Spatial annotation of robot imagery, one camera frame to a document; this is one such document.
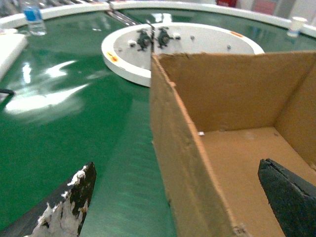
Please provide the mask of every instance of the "white circular platform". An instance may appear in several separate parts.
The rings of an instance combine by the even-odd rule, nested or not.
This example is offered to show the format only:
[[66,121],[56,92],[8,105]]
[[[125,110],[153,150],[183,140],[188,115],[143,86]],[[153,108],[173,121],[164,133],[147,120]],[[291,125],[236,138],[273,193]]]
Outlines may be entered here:
[[[153,26],[155,54],[264,53],[263,49],[251,39],[214,26],[171,22],[156,23]],[[151,46],[142,50],[138,39],[141,30],[150,37],[151,29],[148,24],[120,29],[108,35],[101,45],[104,62],[113,72],[126,80],[148,87],[151,82]],[[161,29],[164,29],[171,38],[167,46],[159,45]]]

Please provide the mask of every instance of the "orange sticker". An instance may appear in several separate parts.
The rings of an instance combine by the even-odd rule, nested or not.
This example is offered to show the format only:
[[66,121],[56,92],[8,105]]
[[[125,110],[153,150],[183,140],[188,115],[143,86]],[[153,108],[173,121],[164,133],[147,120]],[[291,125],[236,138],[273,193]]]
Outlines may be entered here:
[[240,37],[240,38],[242,38],[242,37],[243,37],[243,35],[238,34],[238,33],[234,32],[234,31],[231,31],[231,34],[233,34],[233,35],[235,35],[235,36],[238,36],[238,37]]
[[115,56],[115,55],[113,55],[111,52],[108,52],[107,53],[108,54],[108,56],[110,57],[110,60],[112,61],[112,62],[117,62],[119,59]]

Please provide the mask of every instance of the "cardboard flap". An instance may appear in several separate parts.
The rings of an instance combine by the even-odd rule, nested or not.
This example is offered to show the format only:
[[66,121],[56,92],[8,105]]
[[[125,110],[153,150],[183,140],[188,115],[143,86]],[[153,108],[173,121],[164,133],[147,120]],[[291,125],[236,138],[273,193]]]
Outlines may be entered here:
[[201,131],[272,126],[315,60],[315,52],[159,57]]

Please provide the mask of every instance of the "small white debris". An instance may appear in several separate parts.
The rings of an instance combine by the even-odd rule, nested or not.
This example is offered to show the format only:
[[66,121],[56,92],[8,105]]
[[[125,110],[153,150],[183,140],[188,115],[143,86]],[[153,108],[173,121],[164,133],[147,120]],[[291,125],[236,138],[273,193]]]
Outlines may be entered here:
[[74,176],[73,176],[73,179],[71,180],[70,183],[68,183],[67,185],[68,186],[71,186],[71,185],[75,185],[75,184],[79,184],[79,179],[80,178],[84,178],[85,177],[85,172],[84,170],[87,168],[87,166],[85,165],[82,170],[79,170]]
[[65,191],[61,196],[66,199],[67,195],[68,195],[68,191]]
[[49,203],[47,202],[47,208],[44,211],[43,215],[39,217],[38,224],[41,225],[42,223],[48,222],[51,214],[54,212],[52,208],[50,208]]

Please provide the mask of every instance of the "metal rod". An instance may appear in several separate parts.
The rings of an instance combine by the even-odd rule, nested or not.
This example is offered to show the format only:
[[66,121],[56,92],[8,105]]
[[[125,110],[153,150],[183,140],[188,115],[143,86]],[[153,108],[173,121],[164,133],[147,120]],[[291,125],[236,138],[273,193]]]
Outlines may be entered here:
[[9,89],[1,89],[0,88],[0,93],[4,93],[4,94],[9,94],[9,95],[14,95],[15,92],[13,90],[9,90]]

